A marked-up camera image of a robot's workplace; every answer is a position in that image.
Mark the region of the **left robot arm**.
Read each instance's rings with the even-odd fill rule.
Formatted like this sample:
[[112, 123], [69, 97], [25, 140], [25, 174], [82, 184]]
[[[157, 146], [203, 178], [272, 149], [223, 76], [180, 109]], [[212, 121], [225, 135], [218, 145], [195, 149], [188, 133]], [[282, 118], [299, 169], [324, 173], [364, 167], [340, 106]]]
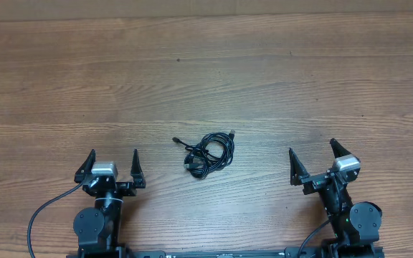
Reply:
[[146, 187], [138, 151], [134, 150], [130, 175], [132, 181], [118, 181], [118, 169], [113, 161], [97, 161], [90, 154], [75, 173], [74, 182], [95, 199], [93, 207], [81, 210], [73, 221], [78, 238], [78, 257], [130, 258], [135, 255], [119, 242], [120, 222], [125, 197], [134, 197]]

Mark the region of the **black USB-A to C cable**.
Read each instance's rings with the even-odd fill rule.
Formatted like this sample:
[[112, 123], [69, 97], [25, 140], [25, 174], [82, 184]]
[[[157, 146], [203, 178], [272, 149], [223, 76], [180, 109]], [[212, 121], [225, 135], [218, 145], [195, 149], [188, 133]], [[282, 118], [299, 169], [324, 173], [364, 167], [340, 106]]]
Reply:
[[197, 179], [229, 166], [234, 159], [235, 131], [206, 134], [197, 144], [182, 143], [187, 151], [184, 168]]

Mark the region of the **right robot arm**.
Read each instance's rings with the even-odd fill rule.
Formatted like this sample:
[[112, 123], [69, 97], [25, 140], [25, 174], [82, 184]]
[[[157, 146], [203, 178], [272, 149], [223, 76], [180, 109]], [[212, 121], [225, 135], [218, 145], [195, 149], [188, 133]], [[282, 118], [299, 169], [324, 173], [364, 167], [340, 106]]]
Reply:
[[[302, 186], [305, 195], [317, 193], [326, 211], [327, 220], [314, 229], [295, 249], [296, 257], [383, 257], [379, 241], [382, 210], [376, 204], [353, 203], [347, 185], [358, 178], [361, 161], [335, 138], [330, 139], [334, 154], [333, 165], [323, 174], [310, 175], [291, 148], [290, 184]], [[324, 239], [319, 247], [307, 243], [325, 226], [331, 225], [335, 235]]]

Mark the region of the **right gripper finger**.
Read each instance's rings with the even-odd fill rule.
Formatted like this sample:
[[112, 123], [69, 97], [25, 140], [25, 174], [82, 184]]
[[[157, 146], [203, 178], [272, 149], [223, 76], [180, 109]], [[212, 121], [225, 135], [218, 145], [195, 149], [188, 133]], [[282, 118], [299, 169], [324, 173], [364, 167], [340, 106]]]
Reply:
[[310, 176], [305, 166], [300, 162], [299, 158], [295, 154], [295, 151], [289, 149], [290, 157], [290, 184], [297, 186], [302, 184], [302, 180]]
[[351, 155], [351, 152], [346, 150], [335, 138], [330, 139], [330, 145], [335, 158]]

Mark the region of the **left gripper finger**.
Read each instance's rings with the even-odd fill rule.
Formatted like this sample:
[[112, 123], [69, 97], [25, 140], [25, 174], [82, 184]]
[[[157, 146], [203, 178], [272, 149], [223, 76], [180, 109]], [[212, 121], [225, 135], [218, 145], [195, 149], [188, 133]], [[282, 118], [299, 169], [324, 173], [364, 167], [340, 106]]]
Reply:
[[135, 149], [134, 152], [133, 152], [133, 160], [132, 160], [130, 175], [133, 178], [133, 185], [134, 185], [135, 188], [145, 188], [146, 187], [146, 180], [145, 180], [145, 177], [144, 177], [142, 169], [141, 169], [137, 149]]
[[75, 173], [74, 182], [82, 183], [86, 176], [91, 174], [92, 167], [96, 161], [96, 152], [95, 149], [92, 149], [84, 161], [84, 163], [78, 168]]

